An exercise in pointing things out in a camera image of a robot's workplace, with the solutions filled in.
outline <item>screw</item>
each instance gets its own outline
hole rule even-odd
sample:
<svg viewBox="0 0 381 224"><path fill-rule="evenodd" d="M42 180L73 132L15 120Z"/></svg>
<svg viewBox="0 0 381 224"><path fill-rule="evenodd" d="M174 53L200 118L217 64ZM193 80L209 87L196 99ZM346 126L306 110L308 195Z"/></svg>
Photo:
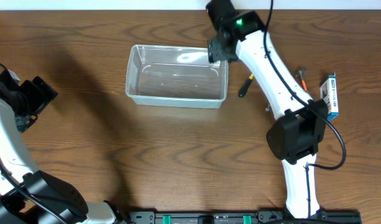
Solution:
<svg viewBox="0 0 381 224"><path fill-rule="evenodd" d="M270 55L270 51L268 50L267 53ZM267 55L265 55L265 58L267 58Z"/></svg>
<svg viewBox="0 0 381 224"><path fill-rule="evenodd" d="M265 108L265 112L269 112L271 109L272 107L270 105L267 105L267 107Z"/></svg>

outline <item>transparent plastic bin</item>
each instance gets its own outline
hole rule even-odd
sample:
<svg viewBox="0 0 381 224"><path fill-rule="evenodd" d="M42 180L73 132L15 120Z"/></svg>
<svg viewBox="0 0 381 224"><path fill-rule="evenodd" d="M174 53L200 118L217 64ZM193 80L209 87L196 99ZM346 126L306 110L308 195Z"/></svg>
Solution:
<svg viewBox="0 0 381 224"><path fill-rule="evenodd" d="M208 62L208 50L135 45L126 93L138 105L220 108L227 95L227 62Z"/></svg>

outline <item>wood grain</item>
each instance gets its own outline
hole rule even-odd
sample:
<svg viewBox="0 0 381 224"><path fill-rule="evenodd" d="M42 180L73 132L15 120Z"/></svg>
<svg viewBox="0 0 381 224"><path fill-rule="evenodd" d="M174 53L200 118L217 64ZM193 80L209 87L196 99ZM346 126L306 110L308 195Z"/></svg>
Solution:
<svg viewBox="0 0 381 224"><path fill-rule="evenodd" d="M348 157L336 172L316 171L319 203L381 223L381 11L275 11L271 33L291 71L309 69L315 98L321 81L337 73L333 123ZM273 124L267 102L257 85L237 97L249 76L243 64L230 66L218 110L137 106L125 95L133 45L205 47L213 36L204 11L0 12L0 62L59 92L22 135L40 168L89 201L127 208L283 207L283 168L265 140ZM326 132L318 162L340 157Z"/></svg>

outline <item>black cable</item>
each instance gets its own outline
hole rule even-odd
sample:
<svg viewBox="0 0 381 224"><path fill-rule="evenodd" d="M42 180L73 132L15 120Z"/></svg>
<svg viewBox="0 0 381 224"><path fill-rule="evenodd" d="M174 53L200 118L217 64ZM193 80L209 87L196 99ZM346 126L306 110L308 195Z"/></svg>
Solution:
<svg viewBox="0 0 381 224"><path fill-rule="evenodd" d="M284 78L282 77L282 75L278 71L276 65L273 63L273 60L270 57L270 52L268 51L267 44L266 44L267 32L268 32L270 20L272 18L272 13L273 13L273 0L270 1L269 16L268 16L268 19L267 19L267 22L266 22L266 27L265 27L265 32L264 32L264 49L265 49L265 54L266 54L266 56L267 56L267 58L268 58L268 60L269 60L269 62L271 64L272 68L275 70L278 78L282 81L282 83L284 84L285 88L288 90L288 92L290 92L291 96L294 97L294 99L296 99L298 102L300 102L305 108L310 110L317 118L322 120L333 131L333 133L338 138L338 141L339 141L339 143L341 145L341 149L342 149L342 159L339 162L339 164L337 164L336 166L329 167L329 166L322 166L320 164L306 164L306 166L305 166L306 183L308 185L308 198L307 198L307 200L308 200L308 215L310 217L310 207L311 207L311 205L310 205L310 186L309 186L309 166L313 166L313 167L317 167L317 168L325 169L325 170L336 170L336 169L340 168L342 165L344 165L345 160L346 160L346 147L345 147L345 142L344 142L343 138L341 137L341 135L339 134L338 130L326 118L321 116L317 111L315 111L307 103L305 103L303 100L301 100L301 98L299 98L294 91L292 91L290 86L287 84L287 82L284 80Z"/></svg>
<svg viewBox="0 0 381 224"><path fill-rule="evenodd" d="M35 203L38 207L42 208L43 210L45 210L46 212L48 212L49 214L53 215L56 219L58 219L59 221L61 221L63 224L68 224L68 222L66 222L66 220L61 217L58 213L54 212L53 210L51 210L50 208L48 208L44 203L40 202L37 198L35 198L32 194L28 193L27 190L24 190L22 189L19 185L17 185L15 183L15 180L11 177L11 175L9 174L9 172L6 170L6 168L4 167L4 165L2 164L1 160L0 160L0 171L1 171L1 175L3 177L5 177L8 182L10 184L12 184L12 186L19 192L21 193L25 198L27 198L28 200L32 201L33 203Z"/></svg>

